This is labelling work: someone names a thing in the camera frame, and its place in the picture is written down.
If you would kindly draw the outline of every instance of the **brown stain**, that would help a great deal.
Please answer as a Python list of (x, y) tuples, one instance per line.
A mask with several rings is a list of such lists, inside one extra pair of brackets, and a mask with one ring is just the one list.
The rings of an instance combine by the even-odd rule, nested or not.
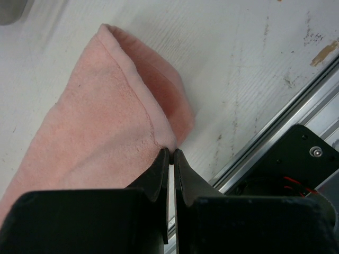
[(324, 47), (318, 55), (312, 60), (311, 66), (316, 67), (319, 63), (323, 62), (325, 58), (338, 47), (338, 41), (333, 41), (330, 45)]

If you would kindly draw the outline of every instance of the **screw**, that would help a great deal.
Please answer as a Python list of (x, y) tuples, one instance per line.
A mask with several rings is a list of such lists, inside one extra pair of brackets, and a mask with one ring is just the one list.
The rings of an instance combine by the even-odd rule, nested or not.
[(320, 147), (312, 147), (309, 150), (309, 154), (313, 157), (319, 158), (323, 155), (323, 151)]

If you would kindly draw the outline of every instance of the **scratched surface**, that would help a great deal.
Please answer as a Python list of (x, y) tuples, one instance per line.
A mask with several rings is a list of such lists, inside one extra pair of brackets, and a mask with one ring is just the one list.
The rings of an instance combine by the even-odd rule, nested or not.
[(332, 0), (29, 1), (0, 27), (0, 196), (101, 23), (180, 72), (197, 116), (182, 149), (210, 180), (337, 54), (338, 11)]

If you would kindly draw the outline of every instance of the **gray object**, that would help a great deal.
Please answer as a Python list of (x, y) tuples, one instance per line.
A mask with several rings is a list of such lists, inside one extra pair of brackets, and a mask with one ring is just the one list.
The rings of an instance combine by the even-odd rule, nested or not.
[(27, 0), (0, 0), (0, 25), (9, 25), (19, 20)]

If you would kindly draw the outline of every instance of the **towel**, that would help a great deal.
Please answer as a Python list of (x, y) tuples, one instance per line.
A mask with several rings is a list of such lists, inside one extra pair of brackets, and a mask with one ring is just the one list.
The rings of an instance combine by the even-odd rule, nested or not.
[(193, 125), (178, 72), (133, 35), (101, 25), (0, 201), (0, 224), (28, 191), (128, 186)]

